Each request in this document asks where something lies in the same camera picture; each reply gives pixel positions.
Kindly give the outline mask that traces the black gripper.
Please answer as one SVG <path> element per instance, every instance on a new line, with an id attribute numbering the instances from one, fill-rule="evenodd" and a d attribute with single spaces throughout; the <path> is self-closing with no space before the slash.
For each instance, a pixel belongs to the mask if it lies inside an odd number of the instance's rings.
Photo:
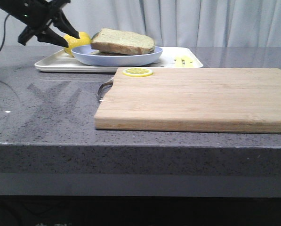
<path id="1" fill-rule="evenodd" d="M 26 45 L 32 37 L 39 42 L 45 42 L 61 47 L 68 47 L 68 42 L 55 33 L 50 25 L 61 32 L 79 39 L 80 35 L 73 28 L 63 13 L 63 7 L 69 0 L 0 0 L 0 9 L 26 25 L 18 37 L 18 42 Z"/>

